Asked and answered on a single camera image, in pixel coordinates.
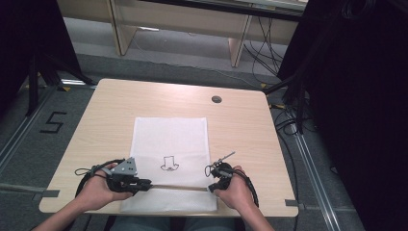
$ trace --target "black curtain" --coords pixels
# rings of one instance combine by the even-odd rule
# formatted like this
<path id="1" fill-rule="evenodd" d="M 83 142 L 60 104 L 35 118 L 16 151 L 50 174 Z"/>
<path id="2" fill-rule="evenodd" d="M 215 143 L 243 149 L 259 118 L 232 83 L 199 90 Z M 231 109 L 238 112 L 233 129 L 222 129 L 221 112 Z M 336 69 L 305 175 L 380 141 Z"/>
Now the black curtain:
<path id="1" fill-rule="evenodd" d="M 0 31 L 0 115 L 26 79 L 36 52 L 81 72 L 56 0 L 3 0 Z M 48 67 L 40 64 L 38 71 L 46 72 Z"/>
<path id="2" fill-rule="evenodd" d="M 328 6 L 309 3 L 316 6 L 309 13 Z M 398 6 L 377 0 L 369 15 L 344 20 L 305 80 L 323 141 L 367 230 L 408 230 L 408 15 Z M 299 25 L 281 78 L 296 70 L 319 28 Z"/>

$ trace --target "person's right hand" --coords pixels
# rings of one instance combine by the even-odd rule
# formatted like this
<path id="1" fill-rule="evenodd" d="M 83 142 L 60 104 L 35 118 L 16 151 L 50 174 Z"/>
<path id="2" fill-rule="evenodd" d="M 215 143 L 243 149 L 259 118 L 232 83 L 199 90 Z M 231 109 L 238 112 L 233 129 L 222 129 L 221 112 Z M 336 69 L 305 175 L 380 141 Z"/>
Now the person's right hand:
<path id="1" fill-rule="evenodd" d="M 243 171 L 240 166 L 236 166 L 234 169 Z M 247 206 L 255 205 L 253 202 L 252 193 L 246 186 L 245 181 L 235 173 L 227 190 L 214 190 L 214 193 L 229 208 L 237 211 L 240 211 L 242 208 Z"/>

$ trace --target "drawing on paper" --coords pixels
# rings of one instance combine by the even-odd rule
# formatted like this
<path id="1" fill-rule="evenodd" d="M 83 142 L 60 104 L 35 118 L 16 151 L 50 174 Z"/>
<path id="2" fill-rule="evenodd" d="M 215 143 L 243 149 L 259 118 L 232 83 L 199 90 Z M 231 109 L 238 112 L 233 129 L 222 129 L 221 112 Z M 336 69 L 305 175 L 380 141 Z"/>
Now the drawing on paper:
<path id="1" fill-rule="evenodd" d="M 165 160 L 165 164 L 161 166 L 162 170 L 173 171 L 179 167 L 179 165 L 174 164 L 174 156 L 166 156 L 163 157 L 163 159 Z"/>

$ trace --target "round hole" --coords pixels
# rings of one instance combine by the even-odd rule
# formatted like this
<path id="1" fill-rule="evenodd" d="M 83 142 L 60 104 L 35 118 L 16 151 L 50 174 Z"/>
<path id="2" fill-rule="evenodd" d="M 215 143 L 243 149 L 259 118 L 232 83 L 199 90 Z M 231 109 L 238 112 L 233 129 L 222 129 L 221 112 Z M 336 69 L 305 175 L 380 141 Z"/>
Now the round hole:
<path id="1" fill-rule="evenodd" d="M 211 99 L 212 99 L 213 102 L 215 102 L 215 103 L 220 103 L 220 102 L 222 101 L 222 98 L 219 97 L 219 96 L 217 96 L 217 95 L 213 96 Z"/>

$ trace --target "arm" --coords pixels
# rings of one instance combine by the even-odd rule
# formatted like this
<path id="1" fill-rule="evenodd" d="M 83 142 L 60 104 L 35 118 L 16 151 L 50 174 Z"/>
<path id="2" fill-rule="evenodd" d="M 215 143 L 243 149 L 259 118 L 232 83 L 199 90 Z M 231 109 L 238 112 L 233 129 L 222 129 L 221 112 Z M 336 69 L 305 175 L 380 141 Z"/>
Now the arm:
<path id="1" fill-rule="evenodd" d="M 234 169 L 242 170 L 241 167 L 234 167 Z M 252 193 L 240 176 L 234 174 L 230 186 L 226 191 L 215 190 L 214 193 L 229 208 L 237 210 L 242 219 L 245 220 L 253 230 L 274 230 L 261 210 L 254 204 Z"/>
<path id="2" fill-rule="evenodd" d="M 101 170 L 97 173 L 106 175 Z M 84 212 L 101 209 L 112 201 L 124 200 L 131 196 L 130 192 L 112 192 L 102 177 L 91 177 L 76 198 L 33 230 L 63 230 Z"/>

